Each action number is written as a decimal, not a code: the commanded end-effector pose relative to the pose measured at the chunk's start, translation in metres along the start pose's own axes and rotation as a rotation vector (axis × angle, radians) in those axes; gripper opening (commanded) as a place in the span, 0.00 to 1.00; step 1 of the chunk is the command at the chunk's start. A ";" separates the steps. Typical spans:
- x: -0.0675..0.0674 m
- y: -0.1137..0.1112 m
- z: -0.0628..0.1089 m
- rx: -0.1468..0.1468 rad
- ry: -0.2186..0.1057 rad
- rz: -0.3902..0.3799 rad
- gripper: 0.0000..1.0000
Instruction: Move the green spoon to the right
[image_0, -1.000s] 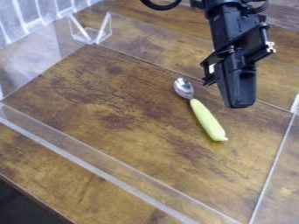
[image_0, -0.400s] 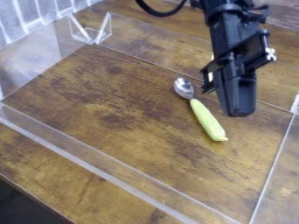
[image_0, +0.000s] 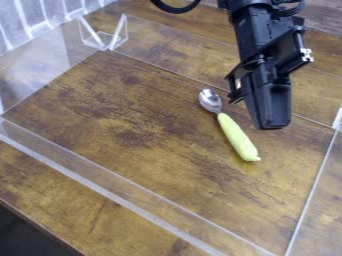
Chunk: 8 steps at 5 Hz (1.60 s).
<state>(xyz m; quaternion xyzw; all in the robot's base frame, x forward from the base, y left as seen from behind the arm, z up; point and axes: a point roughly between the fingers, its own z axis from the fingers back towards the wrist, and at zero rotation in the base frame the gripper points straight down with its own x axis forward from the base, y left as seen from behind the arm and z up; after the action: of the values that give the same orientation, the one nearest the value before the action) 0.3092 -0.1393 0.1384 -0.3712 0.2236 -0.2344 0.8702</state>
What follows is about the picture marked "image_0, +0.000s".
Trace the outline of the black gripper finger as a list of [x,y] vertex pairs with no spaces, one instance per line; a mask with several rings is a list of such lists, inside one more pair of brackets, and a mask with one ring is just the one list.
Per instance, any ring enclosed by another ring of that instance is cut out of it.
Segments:
[[291,121],[291,82],[274,70],[259,66],[242,79],[243,100],[260,130],[284,128]]

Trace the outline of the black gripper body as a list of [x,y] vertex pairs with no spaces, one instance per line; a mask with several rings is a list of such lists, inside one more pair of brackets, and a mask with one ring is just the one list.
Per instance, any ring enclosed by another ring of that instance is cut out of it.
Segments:
[[304,26],[292,20],[304,5],[304,0],[227,0],[240,58],[226,76],[231,103],[243,100],[240,79],[259,66],[290,78],[312,62],[311,50],[304,47]]

